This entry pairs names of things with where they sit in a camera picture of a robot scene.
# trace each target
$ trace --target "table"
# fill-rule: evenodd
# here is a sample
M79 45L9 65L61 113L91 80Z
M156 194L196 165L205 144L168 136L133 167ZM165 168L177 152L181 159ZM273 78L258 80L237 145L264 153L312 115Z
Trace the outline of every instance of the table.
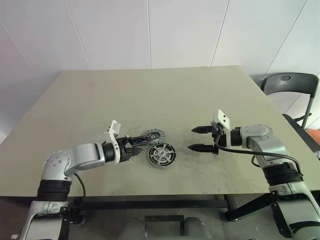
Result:
M50 153L103 141L112 120L122 124L120 137L163 130L176 160L168 169L154 168L146 148L129 162L80 172L88 196L267 193L251 156L187 148L212 143L210 134L191 129L208 125L217 109L233 128L270 126L299 160L309 188L320 189L320 161L241 67L222 66L62 72L0 145L0 196L35 196ZM81 196L73 182L70 196Z

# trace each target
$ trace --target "black cable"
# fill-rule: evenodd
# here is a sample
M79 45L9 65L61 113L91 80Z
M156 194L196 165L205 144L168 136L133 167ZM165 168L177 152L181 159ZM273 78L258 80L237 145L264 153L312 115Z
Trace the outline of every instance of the black cable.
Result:
M263 152L263 151L246 151L246 150L235 150L235 149L229 149L229 148L225 148L223 146L219 145L219 139L220 139L221 133L219 133L216 136L215 139L215 143L214 145L222 150L222 151L226 151L226 152L230 152L230 153L236 153L236 154L250 154L250 155L261 155L261 156L271 156L271 157L276 157L276 158L281 158L281 159L289 159L291 161L293 161L295 163L296 169L298 171L298 174L301 174L301 170L300 170L300 164L299 162L292 156L288 156L288 155L284 155L284 154L278 154L278 153L272 153L272 152Z
M81 184L81 186L82 186L82 190L83 190L83 197L82 197L81 203L80 203L80 205L81 205L81 204L84 203L85 198L86 198L86 187L85 187L85 184L84 184L84 182L82 181L81 177L80 177L77 173L74 173L74 175L75 175L75 177L79 180L79 182L80 182L80 184Z
M260 168L260 166L255 163L255 157L256 157L255 155L252 156L252 158L251 158L251 163L252 163L253 165L255 165L256 167Z

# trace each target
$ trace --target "chair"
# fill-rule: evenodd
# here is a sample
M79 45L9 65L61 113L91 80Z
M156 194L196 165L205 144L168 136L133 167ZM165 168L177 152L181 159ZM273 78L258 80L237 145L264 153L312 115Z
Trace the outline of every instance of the chair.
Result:
M311 115L310 109L316 96L318 83L318 77L313 74L284 72L267 76L263 80L261 85L261 90L266 95L278 92L296 92L302 94L310 94L309 103L307 105L304 116L295 119L292 119L286 114L283 114L283 116L314 153L320 151L320 146L316 141L312 139L309 134L306 133L304 129L306 128L308 117ZM301 121L302 119L302 125L299 126L297 122Z

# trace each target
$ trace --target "robotic arm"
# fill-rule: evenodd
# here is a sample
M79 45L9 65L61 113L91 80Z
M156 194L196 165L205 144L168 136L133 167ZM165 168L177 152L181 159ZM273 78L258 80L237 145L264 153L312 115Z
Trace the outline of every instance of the robotic arm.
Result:
M212 133L213 145L194 144L189 149L218 154L219 150L255 155L269 184L273 217L281 235L294 240L320 240L320 208L303 180L299 163L288 156L283 143L266 125L236 127L230 131L229 118L219 110L211 126L199 126L196 133ZM246 150L230 149L242 146ZM228 221L234 214L226 212Z
M117 138L121 124L112 121L103 143L87 143L52 153L45 161L36 200L31 203L20 240L61 240L68 235L67 201L72 176L108 162L116 164L138 155L150 144L147 137Z

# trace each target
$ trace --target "chair backrest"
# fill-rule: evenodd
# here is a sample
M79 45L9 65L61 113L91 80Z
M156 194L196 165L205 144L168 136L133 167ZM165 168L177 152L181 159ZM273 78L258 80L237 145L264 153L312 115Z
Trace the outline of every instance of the chair backrest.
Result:
M299 72L284 72L267 76L261 85L261 90L266 94L278 92L297 92L310 94L315 98L319 78L313 74Z

